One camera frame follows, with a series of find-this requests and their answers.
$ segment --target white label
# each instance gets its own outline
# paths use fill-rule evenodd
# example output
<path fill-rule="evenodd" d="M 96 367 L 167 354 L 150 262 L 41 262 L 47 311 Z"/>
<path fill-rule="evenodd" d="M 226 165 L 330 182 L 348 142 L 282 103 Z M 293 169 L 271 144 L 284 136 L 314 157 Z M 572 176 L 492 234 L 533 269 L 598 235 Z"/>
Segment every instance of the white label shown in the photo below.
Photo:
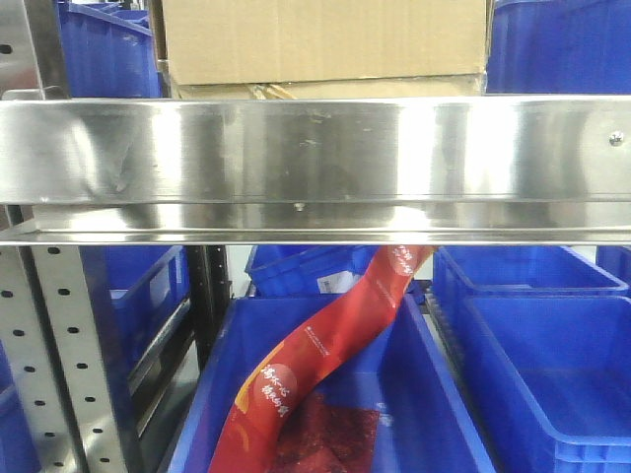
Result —
<path fill-rule="evenodd" d="M 317 287 L 320 294 L 342 294 L 355 286 L 360 277 L 360 275 L 350 271 L 340 271 L 318 278 Z"/>

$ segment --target red snack package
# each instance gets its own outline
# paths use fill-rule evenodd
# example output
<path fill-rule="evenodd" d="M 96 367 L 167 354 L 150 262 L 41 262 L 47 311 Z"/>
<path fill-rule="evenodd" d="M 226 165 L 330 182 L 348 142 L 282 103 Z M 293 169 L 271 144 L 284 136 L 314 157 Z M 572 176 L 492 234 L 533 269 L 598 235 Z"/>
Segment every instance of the red snack package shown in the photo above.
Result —
<path fill-rule="evenodd" d="M 412 276 L 434 250 L 432 246 L 381 247 L 348 293 L 280 342 L 237 394 L 209 473 L 267 472 L 289 414 L 321 380 L 392 323 Z"/>

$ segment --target shiny metal surface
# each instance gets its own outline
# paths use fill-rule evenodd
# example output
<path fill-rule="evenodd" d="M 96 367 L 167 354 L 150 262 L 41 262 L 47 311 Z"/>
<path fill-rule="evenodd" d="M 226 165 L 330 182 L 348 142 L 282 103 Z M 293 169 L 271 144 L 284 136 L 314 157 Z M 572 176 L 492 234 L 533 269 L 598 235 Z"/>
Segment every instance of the shiny metal surface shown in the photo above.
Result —
<path fill-rule="evenodd" d="M 151 341 L 145 353 L 129 374 L 129 390 L 133 394 L 150 371 L 152 365 L 160 358 L 165 346 L 169 343 L 177 328 L 181 325 L 190 309 L 190 299 L 186 298 L 177 305 L 174 313 L 167 319 L 162 328 Z"/>
<path fill-rule="evenodd" d="M 4 102 L 0 203 L 40 205 L 0 238 L 628 241 L 629 130 L 631 97 Z"/>
<path fill-rule="evenodd" d="M 0 203 L 628 201 L 629 129 L 631 97 L 3 102 Z"/>
<path fill-rule="evenodd" d="M 33 253 L 90 473 L 144 472 L 103 251 Z"/>
<path fill-rule="evenodd" d="M 55 343 L 45 323 L 43 297 L 35 281 L 30 250 L 3 247 L 0 338 L 42 471 L 81 472 L 85 470 L 86 459 Z"/>
<path fill-rule="evenodd" d="M 36 206 L 0 233 L 15 244 L 409 242 L 596 243 L 631 240 L 628 202 L 160 204 L 109 209 Z"/>
<path fill-rule="evenodd" d="M 0 32 L 0 100 L 69 96 L 52 2 L 2 0 Z"/>

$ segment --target screw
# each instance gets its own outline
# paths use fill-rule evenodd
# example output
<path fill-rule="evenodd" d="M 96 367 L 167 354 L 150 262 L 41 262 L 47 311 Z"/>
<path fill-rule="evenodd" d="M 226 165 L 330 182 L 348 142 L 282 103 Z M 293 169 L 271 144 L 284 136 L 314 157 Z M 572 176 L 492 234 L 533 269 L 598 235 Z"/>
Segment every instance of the screw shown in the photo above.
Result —
<path fill-rule="evenodd" d="M 609 135 L 609 144 L 611 146 L 620 146 L 624 142 L 624 133 L 614 131 Z"/>

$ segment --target crate rim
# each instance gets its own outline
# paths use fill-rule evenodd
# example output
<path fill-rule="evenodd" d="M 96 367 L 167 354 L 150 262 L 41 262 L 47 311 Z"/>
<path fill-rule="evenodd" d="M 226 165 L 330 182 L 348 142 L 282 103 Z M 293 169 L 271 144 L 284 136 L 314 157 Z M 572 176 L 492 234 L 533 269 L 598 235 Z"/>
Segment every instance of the crate rim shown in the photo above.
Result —
<path fill-rule="evenodd" d="M 58 0 L 57 4 L 58 4 L 59 10 L 61 11 L 63 9 L 65 13 L 96 18 L 98 20 L 108 22 L 112 25 L 116 25 L 118 27 L 125 28 L 127 30 L 133 30 L 136 33 L 140 33 L 144 36 L 153 37 L 151 30 L 149 30 L 148 28 L 141 27 L 140 25 L 137 25 L 128 20 L 124 20 L 110 13 L 105 13 L 105 12 L 102 12 L 101 10 L 88 7 L 80 3 L 71 3 L 71 2 L 68 2 L 67 0 Z"/>
<path fill-rule="evenodd" d="M 551 245 L 551 246 L 546 246 L 549 248 L 559 248 L 559 250 L 565 251 L 566 253 L 569 253 L 571 256 L 576 257 L 577 259 L 579 259 L 581 262 L 587 264 L 588 266 L 590 266 L 594 271 L 596 271 L 598 274 L 600 274 L 601 276 L 604 276 L 605 278 L 607 278 L 608 280 L 610 280 L 611 283 L 617 283 L 617 284 L 611 284 L 609 286 L 600 286 L 598 288 L 531 288 L 531 289 L 519 289 L 519 295 L 524 294 L 535 294 L 537 296 L 540 295 L 540 293 L 542 291 L 560 291 L 566 294 L 573 294 L 573 293 L 583 293 L 586 289 L 589 291 L 598 291 L 598 290 L 602 290 L 602 291 L 610 291 L 610 290 L 618 290 L 618 291 L 629 291 L 629 285 L 627 283 L 625 283 L 624 281 L 622 281 L 621 279 L 617 278 L 616 276 L 614 276 L 613 274 L 610 274 L 608 271 L 602 269 L 601 267 L 595 265 L 594 263 L 591 263 L 589 259 L 587 259 L 585 256 L 583 256 L 581 253 L 579 253 L 578 251 L 572 249 L 569 246 L 566 245 Z M 438 251 L 440 253 L 440 255 L 442 257 L 445 257 L 445 259 L 448 260 L 448 264 L 450 266 L 450 268 L 452 268 L 458 275 L 458 277 L 460 278 L 460 280 L 470 289 L 470 290 L 479 290 L 479 291 L 500 291 L 499 286 L 498 285 L 476 285 L 473 284 L 473 282 L 469 279 L 469 277 L 466 275 L 466 273 L 464 273 L 461 268 L 460 265 L 454 260 L 454 258 L 452 257 L 452 255 L 449 252 L 449 247 L 448 246 L 443 246 L 441 249 L 439 249 Z"/>

